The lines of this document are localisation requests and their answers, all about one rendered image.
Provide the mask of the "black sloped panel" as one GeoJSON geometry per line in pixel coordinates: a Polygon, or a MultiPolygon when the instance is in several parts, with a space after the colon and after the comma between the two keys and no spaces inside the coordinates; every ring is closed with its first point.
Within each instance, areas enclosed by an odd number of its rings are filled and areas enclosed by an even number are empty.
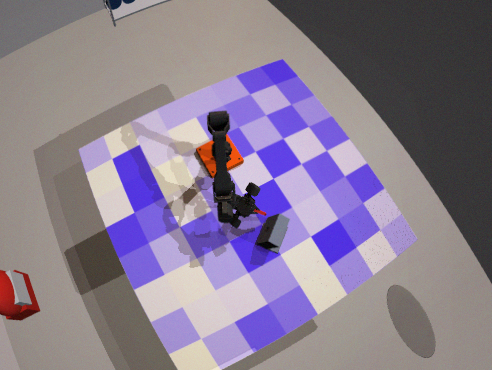
{"type": "Polygon", "coordinates": [[[268,217],[257,244],[278,253],[285,237],[289,220],[282,214],[268,217]]]}

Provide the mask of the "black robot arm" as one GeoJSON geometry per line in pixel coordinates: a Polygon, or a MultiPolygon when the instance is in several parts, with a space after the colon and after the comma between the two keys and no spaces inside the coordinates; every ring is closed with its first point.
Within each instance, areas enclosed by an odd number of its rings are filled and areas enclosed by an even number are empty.
{"type": "MultiPolygon", "coordinates": [[[[216,162],[216,174],[214,176],[213,198],[217,203],[218,222],[227,224],[233,221],[232,203],[235,192],[235,183],[231,181],[231,175],[227,171],[227,163],[231,160],[232,147],[230,142],[226,142],[226,134],[230,129],[229,113],[224,111],[211,111],[207,115],[208,131],[213,135],[211,145],[212,156],[216,162]],[[228,123],[227,123],[228,122],[228,123]],[[232,192],[231,192],[232,191],[232,192]]],[[[252,198],[240,196],[236,209],[246,217],[255,210],[255,201],[252,198]]]]}

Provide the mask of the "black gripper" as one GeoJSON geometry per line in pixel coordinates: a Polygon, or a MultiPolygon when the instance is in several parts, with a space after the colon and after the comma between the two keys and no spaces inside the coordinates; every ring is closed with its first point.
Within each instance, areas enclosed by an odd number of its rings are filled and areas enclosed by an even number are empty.
{"type": "MultiPolygon", "coordinates": [[[[254,183],[250,182],[250,183],[248,184],[248,186],[246,187],[246,189],[245,189],[245,190],[246,190],[248,193],[247,193],[247,194],[245,194],[244,196],[245,196],[245,197],[247,197],[247,198],[249,198],[249,197],[250,197],[250,198],[252,198],[252,196],[256,197],[256,196],[259,194],[259,192],[260,192],[261,188],[259,188],[256,184],[254,184],[254,183]]],[[[235,201],[233,201],[233,203],[232,203],[232,207],[233,207],[233,209],[235,209],[235,210],[237,210],[235,207],[236,207],[236,205],[238,204],[238,201],[239,201],[239,199],[238,199],[238,198],[239,198],[239,197],[240,197],[240,195],[237,195],[237,194],[236,194],[236,196],[234,197],[234,200],[235,200],[235,201]]],[[[253,199],[253,198],[252,198],[252,199],[253,199]]],[[[253,199],[253,200],[254,200],[254,199],[253,199]]],[[[255,200],[254,200],[254,201],[255,201],[255,200]]],[[[257,209],[257,210],[259,210],[259,211],[260,211],[260,209],[259,209],[256,205],[255,205],[254,207],[255,207],[255,209],[257,209]]],[[[251,214],[258,214],[258,213],[253,211],[251,214]]],[[[235,214],[233,213],[233,221],[229,223],[232,227],[234,227],[234,228],[236,228],[236,229],[237,229],[237,228],[240,226],[240,224],[241,224],[241,220],[239,220],[239,219],[238,219],[238,218],[239,218],[239,216],[242,216],[242,217],[246,218],[246,216],[243,216],[243,215],[242,215],[242,214],[241,214],[241,213],[237,210],[237,211],[235,212],[235,214]]]]}

